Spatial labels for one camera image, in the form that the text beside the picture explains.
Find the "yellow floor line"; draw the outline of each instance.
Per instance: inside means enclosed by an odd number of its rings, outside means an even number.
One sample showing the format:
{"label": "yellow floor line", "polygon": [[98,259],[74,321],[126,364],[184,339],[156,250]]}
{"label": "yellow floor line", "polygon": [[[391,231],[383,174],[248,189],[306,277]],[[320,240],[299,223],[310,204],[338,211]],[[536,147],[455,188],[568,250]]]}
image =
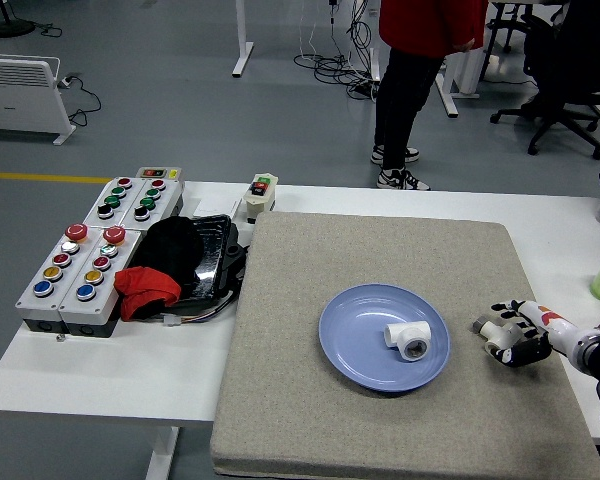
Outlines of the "yellow floor line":
{"label": "yellow floor line", "polygon": [[0,172],[0,180],[31,180],[35,182],[64,182],[64,183],[107,183],[111,178],[77,177],[71,175],[42,175],[37,173],[7,173]]}

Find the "sneaker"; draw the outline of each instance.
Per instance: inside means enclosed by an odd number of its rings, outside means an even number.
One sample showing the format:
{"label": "sneaker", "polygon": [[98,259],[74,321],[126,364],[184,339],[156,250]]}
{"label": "sneaker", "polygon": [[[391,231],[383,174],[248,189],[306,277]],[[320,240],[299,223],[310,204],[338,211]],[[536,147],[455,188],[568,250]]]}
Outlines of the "sneaker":
{"label": "sneaker", "polygon": [[406,169],[381,170],[376,183],[378,188],[393,190],[431,190],[431,187],[411,175]]}
{"label": "sneaker", "polygon": [[[404,163],[412,163],[420,158],[420,152],[415,148],[407,147],[404,152]],[[371,163],[382,166],[384,159],[384,145],[374,145],[371,152]]]}

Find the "black pants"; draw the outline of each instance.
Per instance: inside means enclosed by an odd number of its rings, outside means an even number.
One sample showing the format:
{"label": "black pants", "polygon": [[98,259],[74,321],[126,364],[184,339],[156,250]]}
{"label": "black pants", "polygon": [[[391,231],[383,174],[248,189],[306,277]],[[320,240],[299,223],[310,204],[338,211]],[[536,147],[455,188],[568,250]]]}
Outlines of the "black pants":
{"label": "black pants", "polygon": [[374,142],[384,145],[383,169],[404,167],[413,122],[427,101],[443,60],[391,49],[376,101]]}

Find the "red shirt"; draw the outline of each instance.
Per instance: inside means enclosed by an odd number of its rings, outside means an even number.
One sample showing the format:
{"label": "red shirt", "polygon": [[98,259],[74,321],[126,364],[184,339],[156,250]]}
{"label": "red shirt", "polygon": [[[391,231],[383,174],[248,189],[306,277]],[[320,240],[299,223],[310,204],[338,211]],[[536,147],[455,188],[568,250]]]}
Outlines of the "red shirt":
{"label": "red shirt", "polygon": [[382,0],[380,37],[412,55],[442,58],[453,45],[483,46],[488,0]]}

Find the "power cord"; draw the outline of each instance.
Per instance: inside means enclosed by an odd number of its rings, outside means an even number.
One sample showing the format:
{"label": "power cord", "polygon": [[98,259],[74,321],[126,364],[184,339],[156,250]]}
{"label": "power cord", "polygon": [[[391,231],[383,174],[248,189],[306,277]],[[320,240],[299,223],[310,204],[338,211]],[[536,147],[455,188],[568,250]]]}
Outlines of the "power cord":
{"label": "power cord", "polygon": [[[89,90],[87,90],[86,88],[84,88],[84,83],[82,82],[82,80],[79,77],[76,77],[75,75],[70,75],[68,77],[64,77],[61,82],[58,84],[59,88],[69,88],[69,86],[74,82],[74,81],[78,81],[80,82],[80,90],[82,90],[83,92],[88,93],[89,95],[95,97],[95,99],[98,101],[98,108],[94,108],[92,110],[83,110],[81,108],[79,108],[78,110],[76,110],[76,112],[72,115],[69,115],[69,121],[71,123],[76,124],[79,127],[86,127],[87,124],[89,123],[87,120],[87,113],[93,113],[93,112],[97,112],[99,110],[102,110],[102,102],[100,101],[100,98],[93,92],[90,92]],[[82,115],[82,117],[84,118],[84,123],[80,123],[76,120],[76,117]]]}
{"label": "power cord", "polygon": [[[40,35],[42,35],[43,37],[58,38],[58,37],[62,36],[62,29],[59,27],[54,27],[53,23],[38,23],[38,22],[33,22],[31,20],[25,20],[23,18],[18,17],[15,14],[15,12],[13,11],[13,6],[11,5],[11,2],[7,2],[7,5],[9,5],[9,9],[11,10],[11,15],[13,15],[13,18],[15,18],[16,20],[21,20],[23,22],[29,22],[29,23],[33,24],[33,26],[42,30],[40,32]],[[52,30],[57,31],[57,33],[49,33]]]}

